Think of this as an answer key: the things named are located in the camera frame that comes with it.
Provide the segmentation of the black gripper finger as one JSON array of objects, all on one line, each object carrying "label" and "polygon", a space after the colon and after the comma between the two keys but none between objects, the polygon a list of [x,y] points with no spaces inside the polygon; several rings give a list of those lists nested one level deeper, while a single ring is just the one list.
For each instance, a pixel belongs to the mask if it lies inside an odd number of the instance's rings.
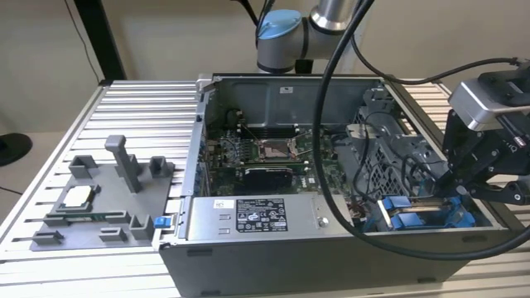
[{"label": "black gripper finger", "polygon": [[529,205],[529,180],[518,176],[492,176],[468,183],[473,198],[512,205]]},{"label": "black gripper finger", "polygon": [[469,196],[469,184],[473,182],[476,175],[472,171],[449,169],[435,181],[433,195],[435,197]]}]

